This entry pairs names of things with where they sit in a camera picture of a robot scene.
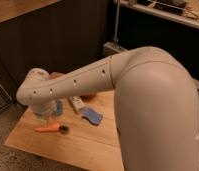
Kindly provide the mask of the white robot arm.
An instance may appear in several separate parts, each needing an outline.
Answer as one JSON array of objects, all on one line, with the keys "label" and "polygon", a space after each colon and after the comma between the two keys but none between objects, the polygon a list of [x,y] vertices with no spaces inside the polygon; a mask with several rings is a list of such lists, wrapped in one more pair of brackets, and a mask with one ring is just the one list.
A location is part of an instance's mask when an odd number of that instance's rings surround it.
[{"label": "white robot arm", "polygon": [[33,68],[16,97],[45,114],[58,98],[109,90],[124,171],[199,171],[199,93],[184,66],[161,48],[110,55],[55,79]]}]

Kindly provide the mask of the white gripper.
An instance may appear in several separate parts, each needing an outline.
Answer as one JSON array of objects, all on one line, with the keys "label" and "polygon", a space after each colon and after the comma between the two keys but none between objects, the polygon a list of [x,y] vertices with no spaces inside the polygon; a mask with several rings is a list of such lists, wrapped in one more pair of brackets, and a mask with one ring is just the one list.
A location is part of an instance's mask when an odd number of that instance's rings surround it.
[{"label": "white gripper", "polygon": [[54,101],[31,106],[31,110],[36,115],[36,118],[43,126],[49,124],[51,115],[56,111],[56,104]]}]

